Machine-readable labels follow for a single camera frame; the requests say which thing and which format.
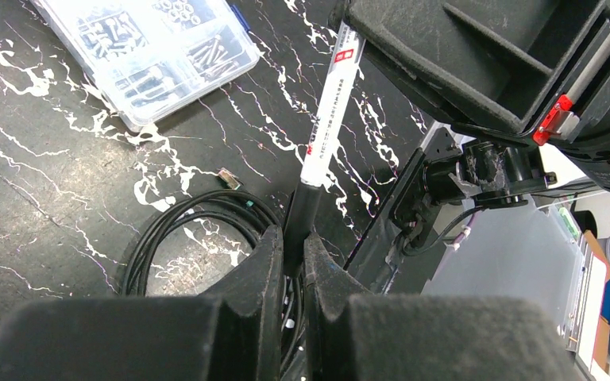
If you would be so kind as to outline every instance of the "black marble table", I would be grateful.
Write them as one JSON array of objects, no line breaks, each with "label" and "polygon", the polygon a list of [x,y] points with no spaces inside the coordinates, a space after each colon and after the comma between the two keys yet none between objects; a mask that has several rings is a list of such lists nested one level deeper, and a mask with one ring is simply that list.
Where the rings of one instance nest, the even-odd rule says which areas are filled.
[{"label": "black marble table", "polygon": [[[134,136],[33,6],[0,1],[0,321],[23,302],[112,293],[149,219],[219,189],[221,167],[284,213],[335,40],[326,27],[333,2],[234,3],[259,64]],[[352,251],[427,124],[362,62],[316,222],[336,260]],[[199,292],[248,253],[223,226],[191,223],[163,243],[149,293]]]}]

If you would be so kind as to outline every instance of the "tabletop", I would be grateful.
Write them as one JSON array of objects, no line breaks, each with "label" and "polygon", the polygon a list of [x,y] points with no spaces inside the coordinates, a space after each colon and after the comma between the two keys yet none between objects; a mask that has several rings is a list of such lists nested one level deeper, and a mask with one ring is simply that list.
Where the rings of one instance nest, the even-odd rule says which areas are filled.
[{"label": "tabletop", "polygon": [[[113,293],[153,216],[233,172],[282,216],[335,32],[327,0],[234,0],[261,52],[248,74],[129,133],[27,1],[0,2],[0,321],[42,298]],[[315,228],[342,262],[429,121],[368,61],[349,101]],[[168,238],[154,294],[194,294],[249,251],[213,221]]]}]

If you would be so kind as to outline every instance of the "clear plastic box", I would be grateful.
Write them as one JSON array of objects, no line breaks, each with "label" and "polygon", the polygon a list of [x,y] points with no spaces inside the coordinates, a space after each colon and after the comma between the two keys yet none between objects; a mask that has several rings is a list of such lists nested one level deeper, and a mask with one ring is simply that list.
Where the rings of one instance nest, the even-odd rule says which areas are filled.
[{"label": "clear plastic box", "polygon": [[224,0],[32,3],[135,132],[259,60]]}]

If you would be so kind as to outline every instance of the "white wire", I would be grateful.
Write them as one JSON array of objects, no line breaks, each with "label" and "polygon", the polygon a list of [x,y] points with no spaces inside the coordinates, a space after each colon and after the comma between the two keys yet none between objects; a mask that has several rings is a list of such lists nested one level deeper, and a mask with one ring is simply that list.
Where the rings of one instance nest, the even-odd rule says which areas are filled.
[{"label": "white wire", "polygon": [[560,201],[560,202],[554,202],[552,204],[548,204],[548,205],[544,205],[544,206],[540,206],[539,208],[537,208],[537,210],[541,210],[541,209],[546,209],[548,207],[550,207],[551,205],[560,205],[560,204],[566,204],[567,202],[574,202],[577,200],[582,200],[584,198],[590,198],[590,197],[595,197],[595,196],[601,196],[602,194],[607,194],[609,192],[607,192],[606,190],[603,190],[601,192],[597,192],[597,193],[593,193],[593,194],[588,194],[586,196],[581,196],[581,197],[577,197],[577,198],[571,198],[569,200],[565,200],[565,201]]}]

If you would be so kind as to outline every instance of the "red logo on marker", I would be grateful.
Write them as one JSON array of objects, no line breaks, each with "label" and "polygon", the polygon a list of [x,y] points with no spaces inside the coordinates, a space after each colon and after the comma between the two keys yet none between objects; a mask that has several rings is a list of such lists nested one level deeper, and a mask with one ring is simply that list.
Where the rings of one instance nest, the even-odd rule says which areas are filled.
[{"label": "red logo on marker", "polygon": [[338,54],[336,54],[335,61],[333,62],[337,63],[340,61],[349,60],[350,58],[352,58],[352,56],[354,56],[354,49],[345,50],[344,52],[339,52]]}]

